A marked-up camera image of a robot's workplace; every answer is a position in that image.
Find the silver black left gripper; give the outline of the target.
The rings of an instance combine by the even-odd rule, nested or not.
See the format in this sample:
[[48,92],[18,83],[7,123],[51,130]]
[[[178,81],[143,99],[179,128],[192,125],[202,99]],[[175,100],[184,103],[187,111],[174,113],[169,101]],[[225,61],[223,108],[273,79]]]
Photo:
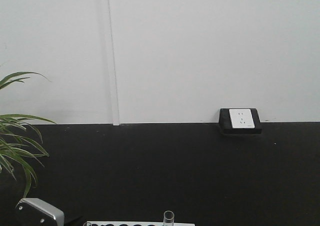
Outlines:
[[63,226],[65,222],[62,210],[39,198],[22,198],[15,216],[22,226]]

